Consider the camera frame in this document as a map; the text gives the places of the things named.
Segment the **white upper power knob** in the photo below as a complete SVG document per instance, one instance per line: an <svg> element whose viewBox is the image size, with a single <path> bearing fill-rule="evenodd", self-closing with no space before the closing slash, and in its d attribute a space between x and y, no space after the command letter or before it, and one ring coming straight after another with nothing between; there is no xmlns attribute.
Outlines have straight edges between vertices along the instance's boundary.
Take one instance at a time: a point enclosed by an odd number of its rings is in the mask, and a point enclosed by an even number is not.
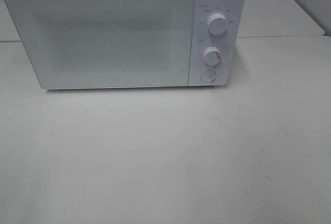
<svg viewBox="0 0 331 224"><path fill-rule="evenodd" d="M222 35L227 30L228 17L223 12L213 12L207 18L209 33L213 35Z"/></svg>

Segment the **white timer knob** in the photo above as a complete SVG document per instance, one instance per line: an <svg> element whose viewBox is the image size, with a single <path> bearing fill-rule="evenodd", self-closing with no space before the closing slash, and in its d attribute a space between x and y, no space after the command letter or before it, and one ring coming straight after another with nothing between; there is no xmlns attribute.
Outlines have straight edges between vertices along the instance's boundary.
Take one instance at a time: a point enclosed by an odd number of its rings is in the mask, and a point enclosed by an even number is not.
<svg viewBox="0 0 331 224"><path fill-rule="evenodd" d="M207 47L203 52L204 63L216 66L222 62L221 52L217 47Z"/></svg>

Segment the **round door release button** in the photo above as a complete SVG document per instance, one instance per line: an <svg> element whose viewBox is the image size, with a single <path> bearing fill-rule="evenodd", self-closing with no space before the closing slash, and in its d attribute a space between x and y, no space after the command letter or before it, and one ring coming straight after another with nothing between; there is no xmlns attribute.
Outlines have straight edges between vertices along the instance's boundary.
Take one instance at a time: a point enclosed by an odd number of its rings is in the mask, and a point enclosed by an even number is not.
<svg viewBox="0 0 331 224"><path fill-rule="evenodd" d="M216 73L212 70L207 70L201 73L200 79L205 83L212 83L216 79Z"/></svg>

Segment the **white microwave door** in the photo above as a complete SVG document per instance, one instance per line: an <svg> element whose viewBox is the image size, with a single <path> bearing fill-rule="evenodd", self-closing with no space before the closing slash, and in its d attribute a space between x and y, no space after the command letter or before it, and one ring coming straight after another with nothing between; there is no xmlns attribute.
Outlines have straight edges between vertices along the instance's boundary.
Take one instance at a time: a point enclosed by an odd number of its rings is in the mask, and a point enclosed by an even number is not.
<svg viewBox="0 0 331 224"><path fill-rule="evenodd" d="M5 0L42 88L183 86L194 0Z"/></svg>

